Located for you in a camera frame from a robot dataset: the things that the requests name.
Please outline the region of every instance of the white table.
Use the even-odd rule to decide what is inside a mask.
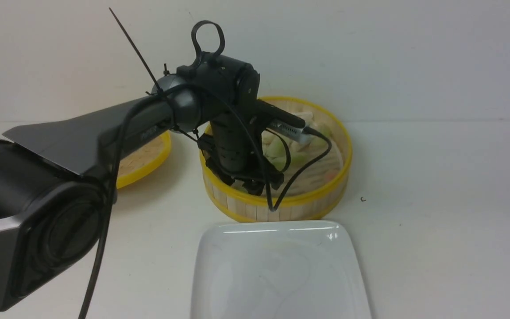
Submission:
[[[510,318],[510,122],[347,127],[350,184],[326,218],[352,237],[374,319]],[[90,319],[188,318],[200,236],[233,222],[205,195],[196,145],[173,141],[120,191]],[[0,319],[76,318],[93,257]]]

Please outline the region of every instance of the wooden basket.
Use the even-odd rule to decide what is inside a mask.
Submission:
[[[309,101],[293,97],[263,97],[262,99],[290,113],[312,111],[314,121],[325,123],[332,130],[332,139],[341,153],[342,169],[326,185],[305,194],[285,197],[279,209],[270,212],[265,197],[246,194],[219,180],[206,167],[204,154],[200,152],[204,185],[208,196],[221,212],[238,222],[278,222],[323,218],[340,202],[348,183],[352,163],[352,141],[346,128],[329,111]]]
[[[164,132],[121,160],[117,174],[117,188],[125,187],[147,176],[157,169],[169,154],[170,134]]]

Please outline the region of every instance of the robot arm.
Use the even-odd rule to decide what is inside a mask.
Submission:
[[[192,33],[196,60],[158,80],[152,95],[54,123],[23,125],[0,140],[0,311],[18,303],[69,268],[96,243],[111,192],[121,125],[136,105],[145,106],[122,136],[122,157],[168,129],[190,132],[210,122],[198,141],[208,167],[222,180],[242,180],[261,194],[283,175],[262,156],[267,127],[303,140],[305,123],[257,99],[259,74],[251,64],[202,52]]]

